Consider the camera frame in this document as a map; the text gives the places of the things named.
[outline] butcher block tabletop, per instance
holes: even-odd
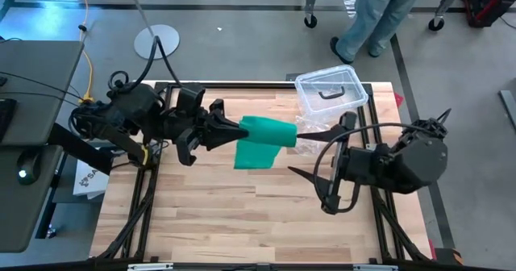
[[[371,85],[379,122],[399,122],[391,84]],[[176,96],[174,90],[172,104]],[[300,115],[295,90],[208,89],[203,106],[207,108],[216,98],[224,99],[226,117],[235,122],[243,115],[259,115],[294,123]],[[384,127],[381,134],[392,145],[401,129]],[[351,137],[350,146],[362,146],[360,134]],[[321,176],[329,176],[333,153],[328,151],[323,159]],[[272,169],[235,170],[235,143],[210,152],[199,147],[194,154],[197,161],[187,167],[179,163],[175,145],[163,150],[145,258],[158,256],[160,262],[177,263],[365,263],[371,257],[380,258],[368,187],[361,188],[352,211],[327,215],[320,209],[314,186],[287,169],[295,166],[312,172],[316,156],[282,148]],[[111,172],[91,256],[106,250],[126,223],[136,172],[130,165]],[[345,207],[352,183],[343,183],[339,194],[340,206]],[[418,195],[395,194],[394,201],[401,226],[420,251],[430,256]],[[392,232],[386,222],[385,226],[394,254]]]

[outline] shoe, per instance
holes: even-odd
[[[342,61],[342,63],[344,63],[345,65],[350,65],[353,63],[353,60],[349,61],[349,60],[346,60],[344,57],[342,57],[338,52],[337,52],[337,42],[339,42],[339,37],[333,37],[331,38],[330,40],[330,48],[331,48],[331,51],[340,59],[340,61]]]
[[[377,58],[377,57],[379,57],[379,56],[380,56],[380,54],[372,54],[372,53],[371,53],[371,51],[369,51],[369,50],[368,50],[368,54],[369,54],[369,56],[370,56],[370,57],[372,57],[372,58]]]

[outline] plastic container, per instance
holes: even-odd
[[[305,73],[294,82],[304,119],[318,122],[336,120],[346,110],[368,101],[368,95],[349,65]]]

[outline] green towel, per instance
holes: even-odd
[[[298,129],[292,123],[244,116],[240,127],[249,136],[236,143],[235,169],[270,169],[282,146],[296,146]]]

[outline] person's leg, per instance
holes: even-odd
[[[356,19],[351,28],[337,39],[332,39],[332,50],[341,59],[352,62],[364,41],[380,20],[390,0],[356,0]]]
[[[397,27],[410,13],[415,2],[416,0],[391,0],[380,22],[369,37],[369,55],[377,57],[384,51]]]

